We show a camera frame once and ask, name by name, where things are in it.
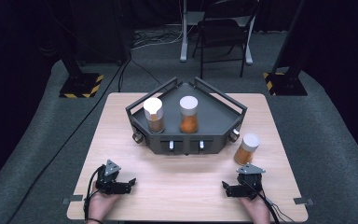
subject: person's hand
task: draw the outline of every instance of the person's hand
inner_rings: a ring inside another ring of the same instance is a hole
[[[269,209],[260,196],[257,195],[253,200],[249,198],[238,198],[238,200],[246,208],[254,224],[269,223]]]
[[[92,184],[92,192],[95,192],[95,182]],[[113,204],[120,198],[120,194],[104,194],[96,192],[89,200],[89,218],[103,221],[104,217],[112,210]]]

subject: wooden table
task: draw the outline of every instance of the wooden table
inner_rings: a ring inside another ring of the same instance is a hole
[[[118,182],[137,179],[131,194],[115,203],[106,219],[132,221],[249,221],[243,206],[228,198],[222,181],[237,185],[240,166],[234,154],[241,143],[227,141],[218,154],[156,155],[145,144],[132,140],[132,130],[125,107],[145,93],[111,93],[84,162],[74,195],[85,195],[92,173],[108,159],[121,167]],[[262,94],[229,93],[248,107],[241,126],[241,136],[256,133],[261,144],[253,165],[266,170],[263,188],[266,196],[294,221],[308,218],[281,138]],[[83,219],[83,201],[71,202],[70,219]]]

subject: black chair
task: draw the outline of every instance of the black chair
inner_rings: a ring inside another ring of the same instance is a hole
[[[194,57],[197,49],[201,50],[200,78],[202,78],[203,65],[205,63],[236,60],[242,60],[240,73],[240,77],[242,77],[250,23],[255,17],[257,6],[257,0],[219,0],[206,8],[203,20],[198,23],[199,36],[192,55],[192,57]],[[233,20],[240,17],[246,18],[244,26],[239,26],[238,23]],[[204,49],[206,48],[230,46],[227,53],[229,54],[237,45],[241,45],[243,51],[241,58],[204,61]]]

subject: yellow and black tape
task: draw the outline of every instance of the yellow and black tape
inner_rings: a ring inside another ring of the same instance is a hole
[[[99,75],[95,81],[94,86],[87,92],[67,92],[60,93],[60,97],[63,98],[90,98],[94,97],[98,89],[100,89],[101,82],[103,80],[103,75]]]
[[[275,75],[284,75],[284,73],[275,73]],[[263,76],[264,76],[264,79],[266,80],[266,83],[267,83],[267,89],[269,91],[269,94],[270,95],[276,95],[276,91],[274,89],[274,85],[271,81],[271,78],[270,78],[270,73],[263,73]]]

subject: black cable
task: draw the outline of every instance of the black cable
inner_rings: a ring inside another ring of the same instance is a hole
[[[120,71],[122,65],[118,68],[117,72],[113,75],[112,79],[110,80],[109,84],[107,85],[106,89],[103,91],[102,96],[100,97],[100,99],[97,101],[97,103],[94,105],[94,107],[89,111],[89,113],[80,121],[80,123],[77,125],[77,127],[75,128],[75,130],[71,133],[71,135],[69,135],[69,137],[66,139],[66,141],[62,144],[62,146],[60,147],[60,149],[56,152],[56,154],[53,156],[53,158],[48,162],[48,164],[46,164],[43,169],[39,172],[39,174],[36,176],[36,178],[34,179],[33,183],[31,184],[31,186],[28,188],[27,192],[25,193],[24,197],[21,199],[19,205],[17,206],[16,210],[14,211],[14,213],[11,215],[10,219],[8,220],[7,223],[10,223],[10,221],[13,219],[14,216],[16,216],[16,214],[19,212],[20,208],[22,207],[22,205],[25,202],[25,199],[28,197],[28,195],[30,194],[31,190],[34,188],[35,183],[37,182],[37,180],[39,180],[40,176],[45,173],[45,171],[48,169],[48,167],[51,165],[51,163],[57,158],[57,156],[60,154],[60,152],[63,150],[63,148],[66,146],[66,144],[69,142],[69,140],[75,135],[75,133],[77,132],[77,130],[80,128],[80,126],[86,121],[86,119],[89,117],[89,115],[92,113],[92,111],[94,111],[94,109],[97,107],[97,105],[101,102],[101,100],[103,99],[103,97],[105,96],[107,90],[109,89],[110,85],[113,82],[113,79],[115,79],[115,77],[117,76],[118,72]]]
[[[121,74],[118,77],[118,83],[117,83],[118,92],[121,92],[121,88],[123,87],[123,82],[124,82],[124,71],[126,70],[127,65],[129,65],[132,58],[131,52],[129,52],[129,54],[130,54],[129,59],[127,60],[126,65],[124,66],[123,70],[121,70]]]
[[[295,222],[295,221],[292,220],[289,216],[287,216],[285,213],[283,213],[277,204],[274,203],[272,206],[276,206],[277,209],[278,209],[278,211],[279,211],[279,213],[281,213],[281,214],[284,215],[285,217],[289,218],[292,222]]]
[[[139,66],[140,68],[144,69],[144,71],[146,71],[147,74],[149,74],[149,76],[151,76],[153,79],[156,80],[156,82],[159,84],[159,85],[162,85],[161,82],[158,81],[158,79],[156,79],[149,71],[147,71],[144,67],[142,67],[140,64],[138,64],[136,61],[134,61],[132,59],[132,62],[135,63],[137,66]]]
[[[254,193],[256,193],[263,201],[264,203],[266,204],[268,210],[270,211],[270,213],[272,214],[272,217],[274,218],[274,221],[276,224],[279,224],[279,219],[277,217],[277,215],[275,214],[275,211],[274,209],[272,208],[271,204],[269,203],[269,201],[267,201],[266,199],[266,194],[264,193],[264,196],[260,194],[260,192],[257,192],[248,182],[246,182],[245,180],[243,180],[243,182],[249,187],[252,189],[252,191]]]
[[[103,169],[103,166],[100,166],[94,173],[91,175],[91,178],[89,179],[89,187],[87,188],[87,194],[86,198],[84,199],[84,205],[83,205],[83,211],[84,211],[84,219],[87,220],[89,218],[89,206],[90,206],[90,199],[92,196],[95,195],[99,190],[96,190],[92,194],[90,194],[91,185],[92,185],[92,179],[94,179],[94,176],[99,173]]]
[[[279,218],[280,220],[282,220],[284,223],[286,223],[286,221],[279,215],[279,212],[278,212],[278,210],[275,208],[274,205],[272,205],[272,208],[274,209],[275,214],[278,216],[278,218]]]

